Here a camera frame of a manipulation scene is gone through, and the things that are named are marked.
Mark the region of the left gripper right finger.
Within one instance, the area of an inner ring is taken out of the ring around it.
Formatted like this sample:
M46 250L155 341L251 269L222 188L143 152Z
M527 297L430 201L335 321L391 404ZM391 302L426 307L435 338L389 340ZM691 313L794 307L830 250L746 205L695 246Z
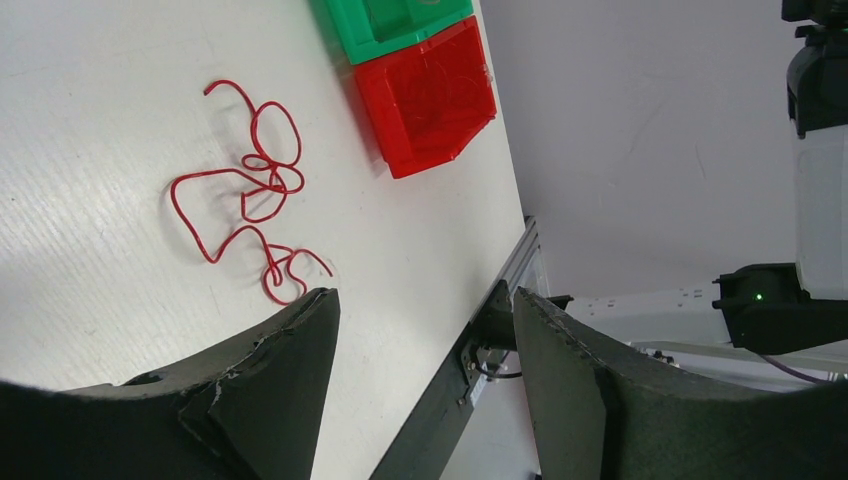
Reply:
M653 359L547 299L514 297L518 354L546 479L843 479L847 386L787 393Z

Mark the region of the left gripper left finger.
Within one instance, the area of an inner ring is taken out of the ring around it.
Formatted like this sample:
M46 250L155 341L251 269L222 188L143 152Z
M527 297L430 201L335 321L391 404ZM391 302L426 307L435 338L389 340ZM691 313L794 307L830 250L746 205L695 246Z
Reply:
M5 479L307 479L340 324L318 288L122 385L1 385Z

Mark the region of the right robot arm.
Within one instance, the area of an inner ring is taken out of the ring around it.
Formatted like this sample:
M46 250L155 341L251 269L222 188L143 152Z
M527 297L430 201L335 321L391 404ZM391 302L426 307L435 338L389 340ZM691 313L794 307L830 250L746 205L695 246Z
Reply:
M795 130L795 259L675 290L557 298L568 314L635 347L700 355L737 348L768 363L846 339L847 5L786 1L781 16L804 42L786 74Z

